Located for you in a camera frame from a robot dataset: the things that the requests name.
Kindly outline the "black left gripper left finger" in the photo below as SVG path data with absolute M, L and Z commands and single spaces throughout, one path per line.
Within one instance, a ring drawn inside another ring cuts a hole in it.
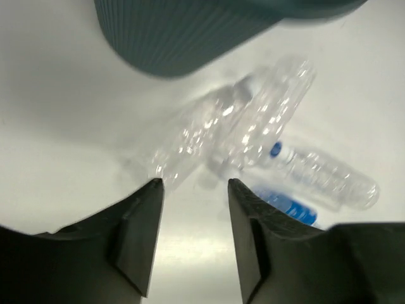
M 2 303 L 139 303 L 147 296 L 164 186 L 129 197 L 54 234 L 1 229 Z

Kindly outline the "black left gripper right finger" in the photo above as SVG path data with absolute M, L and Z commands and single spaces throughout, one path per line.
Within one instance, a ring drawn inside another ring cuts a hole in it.
M 238 179 L 228 204 L 244 303 L 403 303 L 404 224 L 304 225 Z

